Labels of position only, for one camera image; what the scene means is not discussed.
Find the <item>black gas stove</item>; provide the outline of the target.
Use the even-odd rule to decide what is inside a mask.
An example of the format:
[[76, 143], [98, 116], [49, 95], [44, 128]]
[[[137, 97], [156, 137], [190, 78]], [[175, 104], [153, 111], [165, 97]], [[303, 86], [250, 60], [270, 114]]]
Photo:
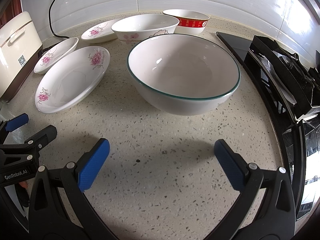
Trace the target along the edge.
[[242, 64], [267, 107], [289, 171], [296, 218], [301, 219], [319, 200], [319, 73], [268, 37], [216, 35]]

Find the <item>white floral bowl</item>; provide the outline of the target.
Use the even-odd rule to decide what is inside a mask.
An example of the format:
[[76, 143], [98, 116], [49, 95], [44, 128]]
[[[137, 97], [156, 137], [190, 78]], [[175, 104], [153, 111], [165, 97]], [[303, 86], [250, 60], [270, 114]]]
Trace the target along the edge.
[[150, 37], [173, 34], [179, 22], [174, 16], [141, 14], [119, 20], [111, 29], [121, 43], [134, 45]]

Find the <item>large floral white plate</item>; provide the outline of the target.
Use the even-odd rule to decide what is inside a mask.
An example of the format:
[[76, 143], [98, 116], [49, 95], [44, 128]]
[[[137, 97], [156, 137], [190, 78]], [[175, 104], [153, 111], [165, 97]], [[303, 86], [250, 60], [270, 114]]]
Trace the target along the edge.
[[48, 70], [35, 92], [35, 106], [51, 114], [71, 108], [87, 97], [104, 77], [110, 52], [100, 46], [80, 48]]

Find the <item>large green-rimmed white bowl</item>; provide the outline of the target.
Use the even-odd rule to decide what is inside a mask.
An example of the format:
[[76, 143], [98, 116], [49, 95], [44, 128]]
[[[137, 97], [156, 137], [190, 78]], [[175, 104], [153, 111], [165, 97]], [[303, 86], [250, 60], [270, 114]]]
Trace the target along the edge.
[[147, 38], [127, 56], [138, 93], [159, 110], [200, 115], [216, 109], [240, 85], [240, 68], [220, 45], [197, 36]]

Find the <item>small floral plate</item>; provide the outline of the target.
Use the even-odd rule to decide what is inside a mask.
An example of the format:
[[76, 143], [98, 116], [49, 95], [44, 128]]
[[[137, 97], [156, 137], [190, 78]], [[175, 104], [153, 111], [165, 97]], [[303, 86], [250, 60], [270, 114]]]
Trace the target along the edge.
[[37, 62], [34, 67], [35, 74], [45, 74], [50, 68], [63, 57], [75, 51], [79, 39], [77, 37], [64, 40], [53, 48], [49, 49]]
[[88, 43], [103, 43], [117, 39], [117, 35], [111, 29], [112, 25], [119, 21], [120, 18], [99, 23], [87, 29], [81, 39]]

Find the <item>cream rice cooker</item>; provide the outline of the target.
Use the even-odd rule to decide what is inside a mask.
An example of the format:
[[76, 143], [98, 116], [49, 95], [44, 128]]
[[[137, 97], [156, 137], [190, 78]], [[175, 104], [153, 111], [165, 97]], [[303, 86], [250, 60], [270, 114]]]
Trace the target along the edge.
[[39, 60], [43, 44], [29, 12], [1, 28], [1, 102], [10, 101]]

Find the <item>red banded white bowl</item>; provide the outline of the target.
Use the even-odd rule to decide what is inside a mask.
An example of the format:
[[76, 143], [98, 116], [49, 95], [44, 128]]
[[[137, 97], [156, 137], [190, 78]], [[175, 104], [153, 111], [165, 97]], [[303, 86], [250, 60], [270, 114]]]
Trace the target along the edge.
[[185, 9], [167, 9], [163, 10], [163, 14], [179, 20], [175, 29], [176, 34], [200, 35], [210, 20], [206, 14]]

